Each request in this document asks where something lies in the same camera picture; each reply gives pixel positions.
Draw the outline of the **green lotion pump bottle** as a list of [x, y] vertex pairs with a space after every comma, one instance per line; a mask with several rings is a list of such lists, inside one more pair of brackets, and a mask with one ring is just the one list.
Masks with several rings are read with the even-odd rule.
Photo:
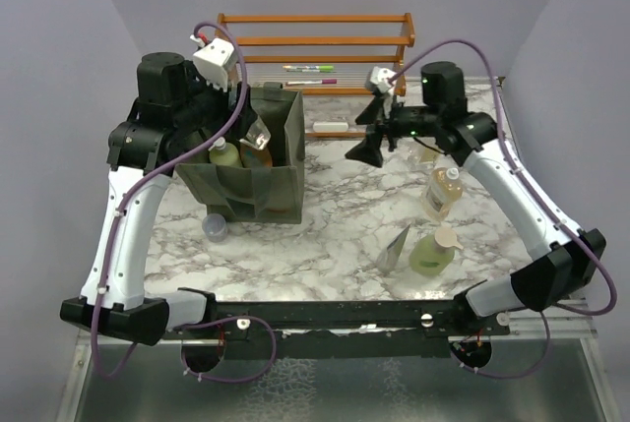
[[218, 166], [242, 168], [242, 162], [238, 148], [228, 142], [224, 137], [219, 137], [208, 152], [209, 161]]

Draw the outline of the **green canvas bag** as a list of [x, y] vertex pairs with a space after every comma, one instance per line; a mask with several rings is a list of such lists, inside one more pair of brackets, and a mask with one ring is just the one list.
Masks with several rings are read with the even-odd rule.
[[250, 90], [253, 110], [271, 132], [271, 168], [236, 168], [208, 161], [180, 163], [175, 172], [195, 200], [228, 221], [299, 223], [304, 199], [303, 97], [279, 83]]

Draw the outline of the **clear square bottle black caps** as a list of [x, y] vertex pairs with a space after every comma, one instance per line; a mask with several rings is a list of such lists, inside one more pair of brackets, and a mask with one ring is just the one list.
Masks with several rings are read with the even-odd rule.
[[248, 127], [245, 135], [239, 139], [242, 145], [256, 151], [263, 151], [271, 140], [271, 132], [260, 116]]

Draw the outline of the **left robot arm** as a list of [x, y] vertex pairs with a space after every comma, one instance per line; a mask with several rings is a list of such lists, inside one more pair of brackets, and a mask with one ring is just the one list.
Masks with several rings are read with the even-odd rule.
[[181, 326], [199, 338], [215, 331], [208, 294], [184, 289], [149, 297], [145, 266], [176, 164], [206, 151], [250, 108], [247, 82], [229, 81], [243, 62], [238, 50], [216, 44], [191, 59], [172, 52], [142, 57], [138, 96], [108, 138], [108, 199], [92, 269], [79, 295], [62, 302], [62, 321], [93, 337], [144, 345]]

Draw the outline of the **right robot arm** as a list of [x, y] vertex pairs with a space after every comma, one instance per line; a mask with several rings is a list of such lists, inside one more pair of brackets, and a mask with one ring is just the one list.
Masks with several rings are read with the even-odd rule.
[[380, 167], [381, 145], [432, 137], [442, 152], [473, 176], [518, 231], [532, 261], [510, 275], [484, 281], [458, 296], [454, 327], [474, 334], [488, 316], [517, 308], [541, 312], [590, 283], [606, 246], [598, 229], [585, 230], [550, 200], [501, 136], [495, 118], [470, 112], [462, 70], [452, 62], [421, 69], [420, 106], [397, 101], [394, 73], [373, 68], [365, 82], [374, 97], [356, 117], [364, 140], [346, 158]]

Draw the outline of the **orange bottle pink cap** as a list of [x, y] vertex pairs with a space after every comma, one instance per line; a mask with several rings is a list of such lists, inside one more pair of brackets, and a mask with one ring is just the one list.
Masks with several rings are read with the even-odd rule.
[[271, 168], [273, 158], [268, 148], [257, 150], [245, 144], [240, 144], [240, 158], [245, 168]]

